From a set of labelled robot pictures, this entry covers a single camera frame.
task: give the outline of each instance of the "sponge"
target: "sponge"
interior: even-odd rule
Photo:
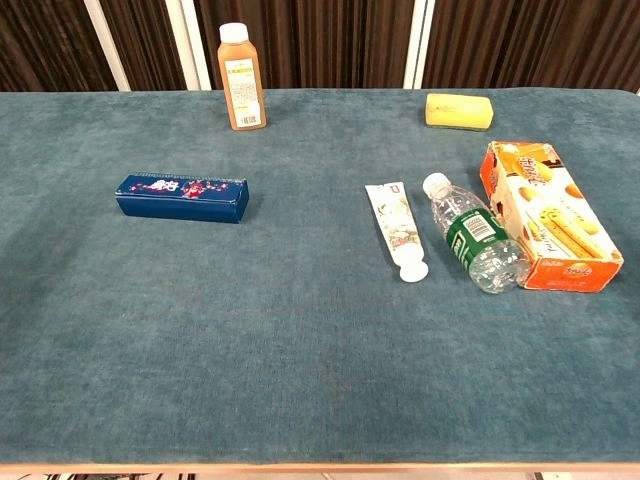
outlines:
[[[430,127],[486,130],[493,120],[493,108],[487,97],[429,93],[425,120]]]

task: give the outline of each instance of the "blue box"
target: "blue box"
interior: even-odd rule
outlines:
[[[116,190],[125,215],[240,223],[249,201],[246,180],[134,173]]]

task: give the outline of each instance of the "brown curtain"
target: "brown curtain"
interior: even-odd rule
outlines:
[[[0,90],[116,90],[82,0],[0,0]]]
[[[640,0],[437,0],[423,87],[640,88]]]
[[[132,90],[185,90],[164,0],[101,0]]]
[[[211,84],[218,27],[246,23],[266,88],[402,87],[413,0],[195,0]]]

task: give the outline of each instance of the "snack box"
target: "snack box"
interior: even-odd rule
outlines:
[[[599,292],[618,273],[621,253],[550,144],[491,142],[480,177],[532,261],[525,288]]]
[[[240,223],[249,201],[246,180],[134,173],[116,190],[125,215]]]

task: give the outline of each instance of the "white bottle cap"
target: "white bottle cap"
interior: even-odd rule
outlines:
[[[249,40],[249,31],[244,23],[225,23],[220,25],[220,41],[223,43],[242,43]]]
[[[429,199],[442,187],[451,185],[451,182],[444,173],[436,172],[429,175],[422,183],[422,189]]]
[[[429,273],[429,267],[422,261],[424,250],[416,243],[402,245],[394,256],[400,267],[400,278],[405,282],[419,282]]]

